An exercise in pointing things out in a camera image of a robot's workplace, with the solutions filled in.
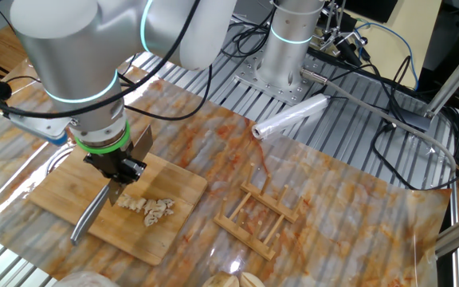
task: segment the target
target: bolt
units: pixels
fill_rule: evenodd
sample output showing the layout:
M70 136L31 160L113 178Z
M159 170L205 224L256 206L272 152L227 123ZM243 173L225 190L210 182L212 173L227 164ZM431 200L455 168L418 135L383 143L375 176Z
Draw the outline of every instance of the bolt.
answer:
M79 120L76 119L76 118L72 118L72 119L70 120L70 124L71 124L72 126L76 127L76 126L79 125Z

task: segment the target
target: plastic wrap roll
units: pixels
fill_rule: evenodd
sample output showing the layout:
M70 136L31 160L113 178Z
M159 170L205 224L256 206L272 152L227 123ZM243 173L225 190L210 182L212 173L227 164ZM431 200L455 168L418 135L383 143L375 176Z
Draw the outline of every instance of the plastic wrap roll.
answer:
M286 111L280 112L263 123L253 126L253 135L259 140L272 135L274 132L279 132L289 125L296 124L303 118L312 116L328 105L327 97L323 94L318 94L305 100Z

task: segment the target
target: wooden cutting board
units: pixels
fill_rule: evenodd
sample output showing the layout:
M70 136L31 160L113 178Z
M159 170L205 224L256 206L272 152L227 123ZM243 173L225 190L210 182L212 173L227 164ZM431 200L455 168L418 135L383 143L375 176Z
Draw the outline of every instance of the wooden cutting board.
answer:
M85 151L76 147L30 194L30 200L76 224L84 209L108 183L97 169L83 162L85 155ZM147 168L143 175L124 193L134 198L173 199L175 213L146 227L143 212L111 206L107 201L88 232L151 265L158 265L201 198L207 182L150 153L144 162Z

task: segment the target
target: metal frame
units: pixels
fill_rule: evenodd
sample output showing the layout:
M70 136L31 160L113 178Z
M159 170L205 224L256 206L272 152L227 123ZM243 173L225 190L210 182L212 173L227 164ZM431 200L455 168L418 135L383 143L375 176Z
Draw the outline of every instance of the metal frame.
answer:
M426 107L425 117L433 119L459 88L459 65Z

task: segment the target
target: gray cable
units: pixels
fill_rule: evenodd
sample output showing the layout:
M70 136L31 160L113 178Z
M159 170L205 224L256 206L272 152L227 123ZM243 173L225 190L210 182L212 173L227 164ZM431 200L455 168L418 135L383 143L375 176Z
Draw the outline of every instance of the gray cable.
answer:
M381 116L383 119L388 120L391 123L396 124L400 128L406 130L407 132L412 133L414 136L418 136L421 139L423 139L423 140L435 145L436 147L440 148L441 151L444 152L445 156L449 160L449 165L451 166L451 176L454 176L456 174L456 166L457 165L456 165L456 160L453 157L453 154L451 154L451 152L447 148L445 148L441 143L436 141L434 138L426 135L423 132L420 132L420 131L416 130L415 128L412 128L408 124L404 124L404 123L400 122L399 120L396 120L394 117L387 115L385 112L382 112L382 111L378 110L377 108L374 108L374 107L370 106L369 104L357 99L356 97L352 96L349 92L343 90L338 85L336 85L336 84L334 84L334 83L332 83L330 81L326 81L325 84L327 86L331 87L331 88L334 88L342 96L345 96L350 101L358 104L359 106L365 108L366 110L371 111L371 112Z

